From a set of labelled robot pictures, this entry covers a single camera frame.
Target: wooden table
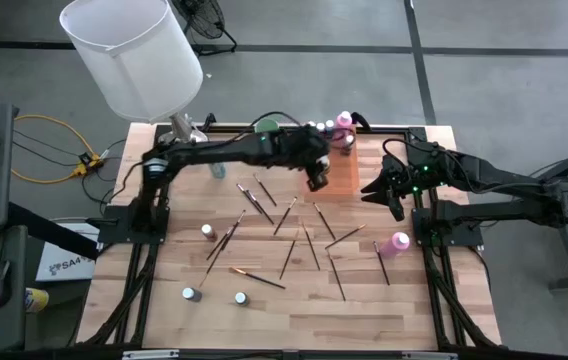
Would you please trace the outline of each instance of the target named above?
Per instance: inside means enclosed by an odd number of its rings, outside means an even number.
[[[426,131],[429,141],[455,149],[450,127],[430,126]],[[154,132],[152,125],[131,125],[116,189],[121,188],[122,179],[132,164],[152,146]],[[213,140],[227,137],[215,135]],[[360,187],[379,174],[383,155],[381,142],[388,137],[358,136]],[[389,149],[406,161],[402,144],[390,143]],[[187,167],[171,184],[169,233],[160,248],[144,347],[436,349],[421,250],[412,244],[401,256],[385,260],[391,282],[391,286],[387,286],[372,245],[373,240],[385,241],[396,231],[406,232],[413,239],[408,214],[414,206],[411,197],[404,201],[406,220],[396,222],[388,208],[360,201],[359,193],[314,194],[336,236],[367,224],[362,231],[331,248],[346,295],[344,302],[324,250],[332,239],[303,188],[300,177],[305,176],[304,173],[281,168],[266,170],[240,163],[226,164],[226,169],[226,178],[218,180],[210,175],[206,165]],[[277,207],[259,188],[253,173],[259,174],[276,199]],[[113,203],[128,204],[138,191],[140,178],[136,169],[126,190]],[[273,236],[274,226],[259,215],[236,188],[238,182],[256,195],[276,223],[293,196],[298,196],[297,204],[277,236]],[[468,202],[466,193],[453,188],[443,187],[438,193],[441,199]],[[213,243],[201,235],[200,227],[208,223],[218,234],[223,234],[243,209],[247,214],[241,226],[200,288],[204,294],[202,301],[184,300],[182,290],[187,286],[197,287],[202,281],[209,264],[206,256],[213,247]],[[302,220],[309,230],[321,271],[316,268],[301,230]],[[282,280],[278,280],[294,239],[298,241],[290,263]],[[93,335],[120,300],[130,252],[131,246],[116,245],[97,261],[78,341]],[[451,248],[450,252],[461,303],[487,336],[499,342],[484,268],[466,248]],[[230,272],[230,266],[280,282],[286,290]],[[238,291],[250,297],[248,307],[234,304]],[[447,334],[453,339],[450,311],[444,300],[442,303]],[[137,304],[133,304],[129,336],[136,307]]]

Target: green object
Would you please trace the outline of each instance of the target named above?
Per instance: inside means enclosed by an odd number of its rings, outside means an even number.
[[[273,119],[262,119],[255,124],[255,132],[275,131],[280,128],[280,125]]]

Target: white lampshade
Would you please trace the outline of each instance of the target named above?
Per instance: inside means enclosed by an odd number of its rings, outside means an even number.
[[[166,0],[75,0],[60,23],[108,105],[127,120],[166,120],[202,85],[200,63]]]

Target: gray floor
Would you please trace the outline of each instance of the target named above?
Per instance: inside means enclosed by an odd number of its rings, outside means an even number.
[[[0,38],[65,41],[57,16],[67,2],[0,0]],[[220,3],[228,30],[241,44],[411,44],[400,0]],[[424,46],[568,49],[564,0],[414,0],[414,7]],[[303,120],[325,120],[351,110],[377,124],[425,123],[412,55],[241,52],[202,58],[201,63],[210,78],[205,77],[187,108],[196,119],[214,112],[222,122],[247,122],[278,109]],[[568,57],[426,56],[425,64],[437,123],[454,127],[461,151],[522,173],[568,156]],[[108,108],[74,51],[0,50],[0,102],[16,104],[23,114],[68,121],[97,152],[123,138],[128,127]],[[25,121],[17,128],[82,150],[70,134],[48,123]],[[19,149],[13,159],[16,168],[33,177],[55,178],[69,170]],[[114,174],[117,164],[109,166]],[[95,180],[89,190],[101,195],[109,186]],[[77,181],[40,186],[14,179],[11,198],[51,217],[98,214]],[[472,201],[497,198],[473,196]],[[558,234],[510,222],[484,235],[504,344],[568,354],[568,291],[547,290],[549,281],[568,276]],[[68,325],[78,310],[79,302],[71,302],[33,322],[33,332],[41,335],[34,336],[33,346],[65,343],[70,327],[56,324],[65,319]]]

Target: yellow cable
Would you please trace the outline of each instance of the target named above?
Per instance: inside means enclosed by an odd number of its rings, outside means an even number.
[[[47,120],[47,121],[52,121],[60,126],[64,126],[65,128],[69,129],[71,132],[73,132],[73,134],[75,134],[75,136],[77,136],[82,143],[84,143],[84,146],[86,146],[86,148],[88,149],[88,151],[91,153],[91,157],[99,157],[91,148],[91,146],[88,144],[88,142],[86,141],[86,139],[82,136],[82,134],[80,134],[77,130],[75,130],[71,125],[65,123],[62,120],[58,120],[54,117],[50,117],[50,116],[45,116],[45,115],[22,115],[22,116],[18,116],[15,118],[15,121],[18,120],[23,120],[23,119],[27,119],[27,118],[34,118],[34,119],[42,119],[42,120]],[[69,175],[60,178],[60,179],[54,179],[54,180],[39,180],[39,179],[33,179],[27,176],[24,176],[20,173],[18,173],[15,169],[11,169],[11,173],[13,173],[13,175],[17,176],[18,178],[24,180],[24,181],[28,181],[28,182],[32,182],[35,184],[43,184],[43,185],[48,185],[48,184],[58,184],[61,182],[64,182],[66,180],[72,179],[75,176],[80,175],[80,173],[78,172],[78,169],[75,169],[72,173],[70,173]]]

